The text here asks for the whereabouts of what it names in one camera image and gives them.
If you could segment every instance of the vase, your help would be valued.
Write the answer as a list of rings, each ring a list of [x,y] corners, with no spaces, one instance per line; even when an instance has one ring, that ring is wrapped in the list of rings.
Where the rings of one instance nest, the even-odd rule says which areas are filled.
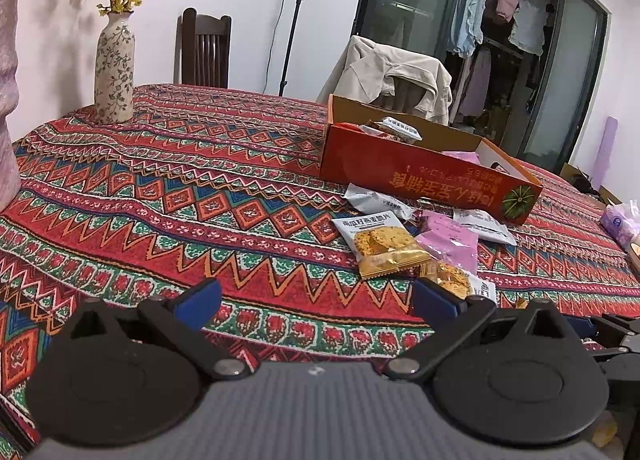
[[[18,24],[18,0],[0,0],[0,213],[20,189],[20,172],[15,159],[6,116],[18,105],[15,71],[15,29]]]
[[[131,12],[109,14],[95,58],[94,122],[113,124],[133,117],[133,58],[136,37]]]

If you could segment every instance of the gray gripper base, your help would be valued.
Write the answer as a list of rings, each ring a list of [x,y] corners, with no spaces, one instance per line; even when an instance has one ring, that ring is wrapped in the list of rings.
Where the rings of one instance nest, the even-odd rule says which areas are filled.
[[[606,460],[586,442],[522,451],[470,438],[415,384],[380,377],[367,363],[265,363],[247,379],[214,384],[183,423],[153,440],[106,450],[45,440],[28,458]]]

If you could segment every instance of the pumpkin image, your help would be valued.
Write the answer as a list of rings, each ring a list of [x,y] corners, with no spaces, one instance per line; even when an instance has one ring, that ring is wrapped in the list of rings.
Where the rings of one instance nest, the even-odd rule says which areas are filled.
[[[508,220],[516,220],[532,208],[536,195],[528,185],[511,189],[502,199],[502,212]]]

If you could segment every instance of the wire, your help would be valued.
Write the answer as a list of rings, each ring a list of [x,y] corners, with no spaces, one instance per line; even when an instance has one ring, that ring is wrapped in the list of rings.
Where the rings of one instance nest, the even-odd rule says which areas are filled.
[[[267,61],[267,71],[264,74],[264,88],[262,88],[262,93],[267,90],[267,83],[269,82],[269,67],[271,66],[271,55],[273,54],[273,45],[276,40],[276,32],[278,31],[278,24],[280,23],[280,18],[282,17],[282,11],[284,10],[284,0],[280,3],[280,13],[278,14],[278,19],[276,20],[276,26],[273,29],[273,38],[271,39],[271,47],[269,48],[269,60]]]

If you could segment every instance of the table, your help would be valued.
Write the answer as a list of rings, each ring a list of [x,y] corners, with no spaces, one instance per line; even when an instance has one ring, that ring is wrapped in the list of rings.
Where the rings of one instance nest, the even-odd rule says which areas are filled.
[[[153,84],[137,88],[135,110],[97,126],[84,108],[15,143],[22,189],[0,216],[0,400],[31,436],[24,385],[87,296],[130,306],[216,277],[224,300],[206,335],[250,364],[381,361],[430,333],[409,313],[410,280],[361,281],[331,223],[356,211],[344,186],[318,179],[325,106]],[[565,313],[639,315],[640,285],[597,208],[530,168],[545,189],[513,229],[518,246],[478,248],[500,305],[544,295]]]

